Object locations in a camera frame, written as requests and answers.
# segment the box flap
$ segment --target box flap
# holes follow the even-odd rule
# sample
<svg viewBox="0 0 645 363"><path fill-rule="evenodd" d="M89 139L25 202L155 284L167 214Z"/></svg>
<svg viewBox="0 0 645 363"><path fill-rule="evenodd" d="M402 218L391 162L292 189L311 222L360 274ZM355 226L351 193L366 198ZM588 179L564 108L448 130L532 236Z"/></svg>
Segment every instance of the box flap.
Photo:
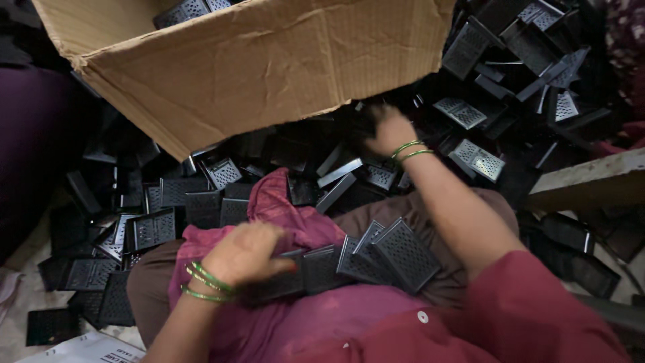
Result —
<svg viewBox="0 0 645 363"><path fill-rule="evenodd" d="M77 57L153 32L158 0L33 0L61 56Z"/></svg>
<svg viewBox="0 0 645 363"><path fill-rule="evenodd" d="M453 5L251 0L83 56L77 70L182 160L437 71Z"/></svg>

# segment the maroon sleeve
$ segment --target maroon sleeve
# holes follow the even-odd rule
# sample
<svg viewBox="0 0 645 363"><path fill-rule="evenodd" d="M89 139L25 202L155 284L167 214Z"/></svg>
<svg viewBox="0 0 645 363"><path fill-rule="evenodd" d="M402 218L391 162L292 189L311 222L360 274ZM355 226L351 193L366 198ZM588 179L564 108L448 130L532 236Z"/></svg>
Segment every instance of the maroon sleeve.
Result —
<svg viewBox="0 0 645 363"><path fill-rule="evenodd" d="M533 255L508 253L469 288L453 334L501 362L629 362L609 326Z"/></svg>

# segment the button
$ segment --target button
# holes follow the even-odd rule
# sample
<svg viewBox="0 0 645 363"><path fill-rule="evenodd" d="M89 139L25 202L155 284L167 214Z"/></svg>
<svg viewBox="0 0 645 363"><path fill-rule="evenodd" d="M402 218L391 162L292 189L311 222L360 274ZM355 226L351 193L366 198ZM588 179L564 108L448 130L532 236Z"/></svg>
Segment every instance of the button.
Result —
<svg viewBox="0 0 645 363"><path fill-rule="evenodd" d="M419 321L422 322L423 324L428 323L428 314L424 313L423 311L419 311L417 313L417 318L419 318Z"/></svg>

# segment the woman's left hand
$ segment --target woman's left hand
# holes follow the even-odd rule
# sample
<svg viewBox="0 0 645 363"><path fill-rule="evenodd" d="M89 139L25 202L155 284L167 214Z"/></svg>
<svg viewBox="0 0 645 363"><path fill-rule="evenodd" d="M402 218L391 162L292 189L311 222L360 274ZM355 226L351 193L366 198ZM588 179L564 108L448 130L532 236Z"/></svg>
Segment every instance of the woman's left hand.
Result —
<svg viewBox="0 0 645 363"><path fill-rule="evenodd" d="M236 287L266 280L297 265L288 258L271 258L284 229L264 222L242 223L202 260L202 266L225 284Z"/></svg>

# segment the brown pants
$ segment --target brown pants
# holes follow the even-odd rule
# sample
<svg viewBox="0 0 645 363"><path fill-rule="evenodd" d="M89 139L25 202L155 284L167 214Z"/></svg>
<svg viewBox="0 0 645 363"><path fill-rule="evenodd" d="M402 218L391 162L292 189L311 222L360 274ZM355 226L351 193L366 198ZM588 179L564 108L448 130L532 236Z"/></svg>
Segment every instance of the brown pants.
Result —
<svg viewBox="0 0 645 363"><path fill-rule="evenodd" d="M500 194L485 189L474 191L493 207L515 234L519 233L515 215ZM441 271L421 291L422 297L435 306L459 307L467 283L466 271L435 230L419 193L365 205L334 222L345 233L360 238L372 220L388 226L401 216L417 237L427 242L442 265ZM170 314L168 284L182 242L168 242L146 253L130 273L128 298L146 347L150 347Z"/></svg>

